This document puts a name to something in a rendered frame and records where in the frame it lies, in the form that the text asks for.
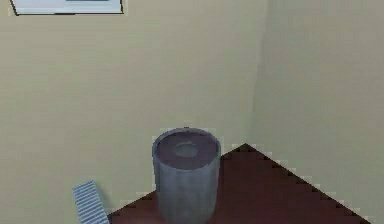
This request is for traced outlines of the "grey stone bin red top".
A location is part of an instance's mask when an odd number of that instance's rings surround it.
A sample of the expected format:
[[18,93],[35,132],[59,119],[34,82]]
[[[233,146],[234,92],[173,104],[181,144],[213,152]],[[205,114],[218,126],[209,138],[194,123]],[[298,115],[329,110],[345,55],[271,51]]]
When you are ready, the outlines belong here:
[[155,193],[166,224],[208,224],[216,207],[220,157],[220,142],[199,128],[175,128],[157,137]]

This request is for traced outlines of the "white framed wall picture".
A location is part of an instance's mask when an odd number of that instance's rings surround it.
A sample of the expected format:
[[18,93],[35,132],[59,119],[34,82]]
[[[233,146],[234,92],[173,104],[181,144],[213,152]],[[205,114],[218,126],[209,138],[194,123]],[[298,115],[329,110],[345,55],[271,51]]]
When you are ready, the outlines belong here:
[[122,0],[9,0],[16,15],[122,14]]

